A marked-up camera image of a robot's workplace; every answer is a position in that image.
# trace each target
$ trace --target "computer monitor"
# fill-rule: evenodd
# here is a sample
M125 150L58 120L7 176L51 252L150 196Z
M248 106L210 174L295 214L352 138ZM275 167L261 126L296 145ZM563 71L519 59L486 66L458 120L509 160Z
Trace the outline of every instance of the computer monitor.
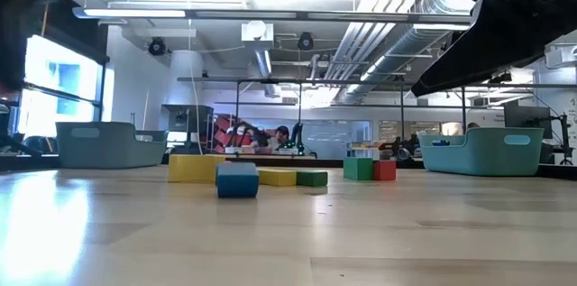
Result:
M519 128L543 128L544 139L553 139L553 129L551 128L551 120L536 120L546 119L551 116L551 110L543 106L515 106L505 105L505 126L519 127Z

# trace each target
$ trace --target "ceiling light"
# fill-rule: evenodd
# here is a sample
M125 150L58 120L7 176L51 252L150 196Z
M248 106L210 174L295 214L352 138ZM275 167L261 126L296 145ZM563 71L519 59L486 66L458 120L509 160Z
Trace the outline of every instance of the ceiling light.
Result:
M77 17L79 17L77 9L78 8L75 7L74 11ZM84 9L82 12L86 17L95 18L183 18L187 16L182 10Z
M423 24L415 23L413 27L417 30L443 30L443 31L467 31L470 25L459 24Z

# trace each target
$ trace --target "person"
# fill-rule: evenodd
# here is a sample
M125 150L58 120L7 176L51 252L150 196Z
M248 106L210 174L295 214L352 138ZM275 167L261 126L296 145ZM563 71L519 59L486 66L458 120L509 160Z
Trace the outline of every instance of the person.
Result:
M279 149L279 147L286 143L289 140L289 129L285 126L279 126L275 132L274 132L274 136L270 137L268 139L268 146L263 146L263 145L259 145L258 142L252 142L251 146L252 147L260 147L261 150L262 149L267 149L267 151L272 152L272 151L277 151Z

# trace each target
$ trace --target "teal plastic bin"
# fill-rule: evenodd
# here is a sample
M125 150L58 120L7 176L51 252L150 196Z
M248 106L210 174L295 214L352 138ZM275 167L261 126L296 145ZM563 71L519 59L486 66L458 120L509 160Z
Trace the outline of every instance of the teal plastic bin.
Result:
M477 176L534 176L541 128L472 128L465 136L421 135L425 168ZM447 141L445 146L434 146Z

